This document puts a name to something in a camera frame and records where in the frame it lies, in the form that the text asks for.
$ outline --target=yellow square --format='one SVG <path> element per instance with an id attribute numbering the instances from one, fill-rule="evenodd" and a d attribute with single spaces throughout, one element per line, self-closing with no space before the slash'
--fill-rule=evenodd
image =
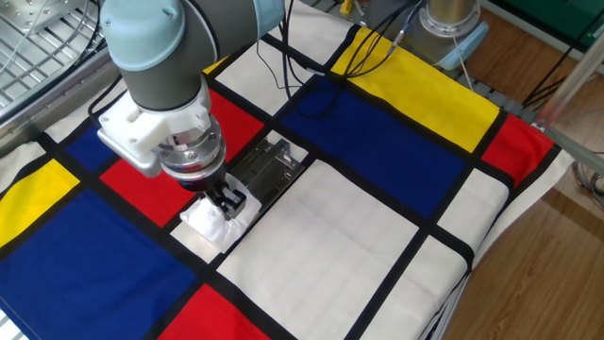
<path id="1" fill-rule="evenodd" d="M 51 160 L 13 185 L 0 200 L 0 247 L 19 236 L 78 183 L 77 178 Z"/>

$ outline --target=black wire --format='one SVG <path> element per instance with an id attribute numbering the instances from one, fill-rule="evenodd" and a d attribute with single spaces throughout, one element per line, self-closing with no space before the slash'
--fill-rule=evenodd
<path id="1" fill-rule="evenodd" d="M 369 57 L 372 55 L 373 51 L 375 50 L 375 48 L 378 46 L 379 41 L 381 40 L 381 38 L 383 37 L 384 32 L 386 32 L 388 30 L 388 28 L 390 27 L 390 25 L 396 20 L 396 18 L 402 13 L 404 12 L 406 9 L 410 8 L 411 6 L 415 6 L 417 5 L 419 2 L 414 2 L 414 3 L 406 3 L 403 6 L 401 6 L 399 9 L 397 9 L 396 11 L 394 11 L 392 14 L 390 14 L 389 16 L 387 16 L 385 19 L 383 19 L 374 29 L 371 30 L 371 32 L 362 40 L 362 42 L 360 43 L 360 45 L 357 47 L 355 53 L 353 54 L 352 58 L 350 59 L 350 62 L 348 62 L 348 65 L 346 66 L 346 69 L 344 71 L 343 76 L 339 77 L 339 79 L 337 81 L 341 81 L 341 84 L 336 84 L 337 87 L 337 92 L 334 95 L 333 99 L 331 100 L 331 102 L 329 103 L 329 105 L 327 106 L 327 108 L 323 111 L 321 111 L 318 114 L 307 114 L 305 112 L 303 112 L 302 110 L 300 110 L 294 103 L 293 101 L 293 96 L 292 93 L 290 91 L 290 87 L 289 87 L 289 79 L 288 79 L 288 66 L 290 67 L 290 69 L 292 70 L 292 72 L 294 72 L 293 68 L 291 67 L 291 57 L 286 55 L 286 53 L 282 53 L 282 66 L 283 66 L 283 81 L 285 83 L 285 93 L 287 94 L 288 100 L 292 103 L 292 107 L 294 108 L 294 110 L 300 114 L 303 117 L 306 118 L 320 118 L 320 117 L 324 117 L 325 115 L 327 115 L 336 105 L 338 98 L 340 96 L 340 93 L 344 87 L 344 81 L 348 78 L 351 77 L 360 77 L 363 75 L 368 74 L 369 72 L 372 72 L 374 70 L 376 70 L 379 66 L 381 66 L 390 56 L 390 54 L 388 54 L 378 65 L 372 67 L 370 70 L 368 71 L 363 71 L 359 74 L 357 74 L 357 71 L 360 71 L 358 68 L 360 67 L 362 70 L 362 66 L 364 65 L 364 63 L 369 59 Z M 288 9 L 287 14 L 283 17 L 283 23 L 282 26 L 279 27 L 279 30 L 281 32 L 281 37 L 282 37 L 282 41 L 286 46 L 289 46 L 289 28 L 290 28 L 290 19 L 292 17 L 292 9 L 294 7 L 294 0 L 291 0 L 290 2 L 290 7 Z M 381 29 L 384 25 L 386 25 L 383 30 L 381 32 L 378 33 L 378 30 Z M 362 47 L 367 43 L 367 41 L 369 40 L 369 38 L 371 38 L 374 34 L 377 34 L 377 36 L 374 38 L 374 40 L 372 41 L 372 43 L 369 46 L 369 49 L 367 51 L 367 53 L 365 54 L 365 57 L 355 66 L 355 68 L 353 68 L 353 72 L 351 72 L 351 67 L 352 64 L 355 60 L 355 58 L 357 57 L 357 55 L 359 54 L 359 52 L 362 50 Z"/>
<path id="2" fill-rule="evenodd" d="M 275 80 L 275 86 L 277 86 L 277 88 L 280 89 L 280 90 L 285 89 L 284 86 L 279 86 L 279 82 L 277 80 L 277 75 L 275 75 L 275 71 L 273 71 L 273 68 L 271 68 L 271 65 L 269 65 L 268 62 L 260 54 L 260 43 L 259 42 L 256 42 L 256 54 L 258 55 L 258 58 L 260 58 L 260 60 L 262 60 L 262 62 L 264 63 L 264 65 L 266 65 L 266 67 L 268 68 L 268 70 L 271 72 L 271 75 L 273 75 L 273 79 Z M 300 88 L 302 86 L 292 85 L 290 87 L 291 88 Z"/>
<path id="3" fill-rule="evenodd" d="M 115 103 L 117 103 L 117 101 L 120 100 L 120 98 L 122 98 L 122 96 L 126 93 L 126 91 L 123 91 L 120 94 L 118 94 L 115 98 L 113 98 L 107 105 L 103 106 L 101 109 L 95 111 L 94 108 L 96 108 L 96 106 L 103 99 L 105 99 L 105 97 L 107 97 L 111 93 L 111 91 L 113 91 L 113 89 L 115 89 L 115 87 L 120 82 L 120 80 L 122 80 L 122 75 L 117 76 L 117 78 L 115 80 L 113 80 L 113 82 L 111 83 L 111 85 L 109 85 L 109 87 L 107 87 L 107 89 L 105 91 L 103 91 L 101 93 L 101 95 L 99 95 L 98 98 L 96 98 L 92 102 L 92 104 L 90 104 L 90 106 L 88 107 L 88 115 L 91 117 L 92 123 L 95 126 L 97 126 L 98 128 L 101 127 L 101 124 L 98 121 L 98 117 L 101 114 L 107 112 L 113 105 L 115 105 Z"/>
<path id="4" fill-rule="evenodd" d="M 591 179 L 588 179 L 583 164 L 578 161 L 573 162 L 573 172 L 575 173 L 577 185 L 592 194 L 594 201 L 600 205 L 601 209 L 604 209 L 604 192 L 597 186 L 597 182 L 602 179 L 602 177 L 598 173 L 594 173 Z"/>

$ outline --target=mondrian pattern fabric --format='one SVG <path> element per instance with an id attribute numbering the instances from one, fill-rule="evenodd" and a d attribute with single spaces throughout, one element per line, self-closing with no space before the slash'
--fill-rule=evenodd
<path id="1" fill-rule="evenodd" d="M 226 254 L 180 223 L 194 195 L 119 159 L 86 108 L 0 160 L 0 339 L 426 339 L 443 325 L 572 160 L 402 49 L 343 82 L 364 28 L 296 2 L 291 31 L 326 71 L 294 64 L 293 101 L 256 46 L 206 71 L 228 166 L 263 138 L 305 166 Z M 279 42 L 258 51 L 283 86 Z"/>

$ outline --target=metal cylinder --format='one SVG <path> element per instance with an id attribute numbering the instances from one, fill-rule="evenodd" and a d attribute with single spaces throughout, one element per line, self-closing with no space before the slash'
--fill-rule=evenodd
<path id="1" fill-rule="evenodd" d="M 476 0 L 428 0 L 428 14 L 435 21 L 458 24 L 472 13 Z"/>
<path id="2" fill-rule="evenodd" d="M 540 128 L 549 128 L 602 61 L 604 61 L 604 34 L 585 52 L 577 67 L 547 102 L 535 124 Z"/>

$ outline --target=cable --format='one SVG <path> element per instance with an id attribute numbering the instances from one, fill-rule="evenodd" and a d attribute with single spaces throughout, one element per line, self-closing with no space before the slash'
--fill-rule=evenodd
<path id="1" fill-rule="evenodd" d="M 463 62 L 463 57 L 461 56 L 461 50 L 460 50 L 460 47 L 457 45 L 457 39 L 455 39 L 455 37 L 453 37 L 453 43 L 455 43 L 455 49 L 457 49 L 457 54 L 460 56 L 461 68 L 463 69 L 463 73 L 465 74 L 465 80 L 468 81 L 470 90 L 473 93 L 474 87 L 472 86 L 472 81 L 470 80 L 470 75 L 468 74 L 468 70 L 465 68 L 465 63 Z"/>
<path id="2" fill-rule="evenodd" d="M 418 6 L 418 4 L 420 4 L 421 2 L 422 2 L 422 0 L 420 0 L 418 2 L 406 3 L 406 4 L 402 5 L 400 8 L 395 10 L 392 14 L 390 14 L 389 16 L 384 18 L 374 29 L 372 29 L 371 32 L 362 40 L 361 44 L 355 50 L 352 58 L 350 59 L 350 62 L 348 62 L 347 66 L 346 66 L 344 74 L 339 78 L 338 81 L 344 82 L 346 79 L 349 79 L 352 77 L 364 76 L 370 72 L 375 71 L 379 66 L 381 66 L 390 57 L 392 52 L 389 51 L 389 53 L 386 55 L 386 57 L 381 62 L 379 62 L 376 66 L 372 67 L 370 70 L 361 72 L 362 67 L 364 66 L 364 63 L 369 59 L 369 57 L 371 56 L 371 54 L 373 53 L 375 48 L 378 46 L 378 43 L 382 39 L 384 32 L 386 32 L 388 30 L 390 25 L 396 20 L 396 18 L 398 18 L 398 16 L 402 12 L 404 12 L 406 9 L 410 8 L 411 6 Z M 283 43 L 288 47 L 289 47 L 289 28 L 290 28 L 290 21 L 291 21 L 291 17 L 292 17 L 293 8 L 294 8 L 294 0 L 291 0 L 288 11 L 287 11 L 286 15 L 283 17 L 282 26 L 279 28 L 279 30 L 281 32 L 281 37 L 282 37 Z M 370 44 L 369 49 L 367 50 L 367 53 L 365 54 L 365 57 L 359 63 L 357 63 L 357 65 L 354 68 L 351 69 L 357 55 L 360 53 L 360 51 L 362 50 L 364 45 L 382 27 L 383 27 L 383 30 L 381 32 L 379 32 L 377 34 L 377 36 L 372 40 L 372 43 Z M 292 93 L 290 91 L 290 86 L 289 86 L 288 66 L 292 70 L 292 72 L 293 72 L 293 68 L 291 67 L 291 57 L 288 56 L 285 52 L 282 53 L 282 66 L 283 66 L 283 81 L 285 83 L 285 92 L 288 96 L 288 100 L 292 103 L 294 110 L 298 114 L 300 114 L 301 116 L 306 117 L 306 118 L 320 118 L 320 117 L 327 115 L 333 109 L 333 107 L 335 106 L 335 104 L 340 96 L 340 92 L 342 91 L 342 89 L 344 87 L 343 84 L 336 84 L 337 92 L 334 95 L 331 102 L 329 103 L 329 105 L 327 105 L 327 108 L 325 110 L 321 111 L 318 114 L 307 114 L 307 113 L 301 111 L 295 105 L 295 103 L 293 101 L 293 96 L 292 96 Z"/>
<path id="3" fill-rule="evenodd" d="M 268 64 L 268 62 L 260 54 L 260 43 L 259 42 L 256 42 L 256 54 L 258 55 L 258 58 L 260 58 L 260 60 L 262 60 L 262 62 L 264 63 L 264 65 L 266 65 L 266 67 L 268 68 L 268 70 L 271 72 L 271 75 L 273 75 L 273 79 L 275 80 L 275 86 L 277 86 L 277 88 L 280 89 L 280 90 L 285 89 L 285 87 L 279 86 L 279 82 L 277 80 L 277 75 L 275 75 L 275 71 L 273 71 L 273 69 Z M 293 86 L 290 86 L 290 87 L 300 88 L 302 86 L 293 85 Z"/>
<path id="4" fill-rule="evenodd" d="M 594 152 L 597 155 L 602 155 L 602 152 Z M 594 173 L 591 178 L 588 178 L 585 173 L 583 164 L 578 161 L 573 162 L 573 172 L 575 173 L 575 180 L 577 185 L 585 189 L 588 193 L 592 194 L 596 203 L 599 204 L 600 208 L 604 210 L 604 191 L 597 186 L 597 182 L 602 179 L 598 173 Z"/>
<path id="5" fill-rule="evenodd" d="M 103 99 L 105 99 L 105 97 L 107 97 L 111 93 L 111 91 L 113 91 L 113 89 L 115 89 L 115 87 L 117 86 L 117 84 L 119 84 L 120 80 L 122 80 L 122 75 L 117 76 L 117 78 L 115 80 L 113 80 L 113 82 L 111 83 L 111 85 L 109 85 L 107 87 L 107 89 L 105 91 L 103 91 L 101 93 L 101 95 L 98 96 L 98 98 L 94 99 L 94 101 L 88 107 L 88 115 L 91 117 L 92 122 L 98 128 L 101 128 L 101 124 L 98 122 L 98 117 L 101 114 L 107 112 L 113 105 L 115 105 L 115 103 L 117 103 L 118 100 L 120 100 L 120 98 L 122 98 L 122 96 L 126 93 L 126 91 L 121 92 L 115 98 L 111 99 L 111 101 L 108 104 L 106 104 L 105 106 L 103 106 L 101 109 L 95 111 L 94 108 L 96 108 L 96 106 L 101 101 L 103 101 Z"/>
<path id="6" fill-rule="evenodd" d="M 390 47 L 390 51 L 388 51 L 389 54 L 392 54 L 394 52 L 394 50 L 396 49 L 396 47 L 403 41 L 403 38 L 405 38 L 405 33 L 409 30 L 409 27 L 411 26 L 411 22 L 413 21 L 413 18 L 415 18 L 415 15 L 417 15 L 417 13 L 419 12 L 419 9 L 422 7 L 422 5 L 424 5 L 425 1 L 426 0 L 418 1 L 417 4 L 415 5 L 415 7 L 411 10 L 411 13 L 409 13 L 407 20 L 405 21 L 405 24 L 400 29 L 400 32 L 398 32 L 398 35 L 396 35 L 396 38 L 394 38 L 393 44 Z"/>
<path id="7" fill-rule="evenodd" d="M 40 19 L 40 15 L 42 14 L 42 10 L 44 9 L 44 7 L 46 7 L 46 4 L 48 4 L 48 1 L 49 0 L 44 0 L 44 2 L 42 3 L 42 6 L 40 7 L 40 11 L 38 12 L 38 15 L 36 15 L 36 19 L 34 20 L 33 24 L 31 24 L 32 28 L 35 27 L 36 24 L 38 23 L 38 20 Z M 10 55 L 10 57 L 8 57 L 7 63 L 4 66 L 2 66 L 2 68 L 0 69 L 0 76 L 8 68 L 8 66 L 12 63 L 12 60 L 17 55 L 17 51 L 19 50 L 19 47 L 21 47 L 23 42 L 26 41 L 27 38 L 29 37 L 29 33 L 31 33 L 31 29 L 29 29 L 26 32 L 26 34 L 23 36 L 23 38 L 19 41 L 19 43 L 17 43 L 17 46 L 15 47 L 14 51 L 12 51 L 12 54 Z"/>

